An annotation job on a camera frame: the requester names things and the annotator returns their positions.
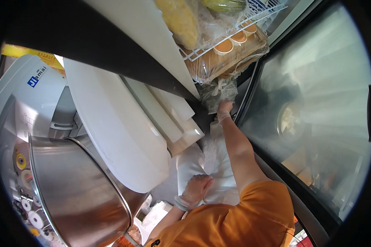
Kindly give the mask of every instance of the orange t-shirt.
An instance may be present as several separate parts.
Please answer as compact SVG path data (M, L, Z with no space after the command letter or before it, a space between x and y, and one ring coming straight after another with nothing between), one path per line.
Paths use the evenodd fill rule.
M146 246L288 246L294 210L286 185L262 181L243 189L236 206L206 204L164 228Z

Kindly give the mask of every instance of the blue logo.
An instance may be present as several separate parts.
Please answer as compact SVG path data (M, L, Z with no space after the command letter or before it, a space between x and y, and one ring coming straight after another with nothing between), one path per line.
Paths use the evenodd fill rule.
M35 87L38 81L39 81L38 79L36 79L34 76L32 76L32 77L30 78L30 80L28 81L28 84L29 84L31 87Z

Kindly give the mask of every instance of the glass door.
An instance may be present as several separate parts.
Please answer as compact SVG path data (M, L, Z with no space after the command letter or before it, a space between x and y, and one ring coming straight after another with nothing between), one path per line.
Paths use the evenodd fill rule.
M370 59L340 4L290 39L259 62L238 126L258 155L291 172L334 232L326 225L346 219L370 167Z

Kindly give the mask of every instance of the yellow sign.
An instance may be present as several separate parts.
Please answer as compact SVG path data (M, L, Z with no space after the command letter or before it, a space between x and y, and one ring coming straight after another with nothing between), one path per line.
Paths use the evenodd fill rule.
M58 70L64 70L59 61L55 58L54 54L26 48L19 45L4 44L1 49L1 54L10 57L21 57L26 54L37 55L48 66Z

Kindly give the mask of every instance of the hand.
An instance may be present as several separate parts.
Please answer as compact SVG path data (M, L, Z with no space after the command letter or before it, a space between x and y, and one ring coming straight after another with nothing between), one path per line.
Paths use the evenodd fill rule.
M214 179L206 174L194 175L187 183L183 194L179 196L178 202L191 210L198 206L199 202L212 186Z
M226 117L231 117L229 112L232 110L232 101L229 99L222 100L217 110L218 124L221 126L220 122Z

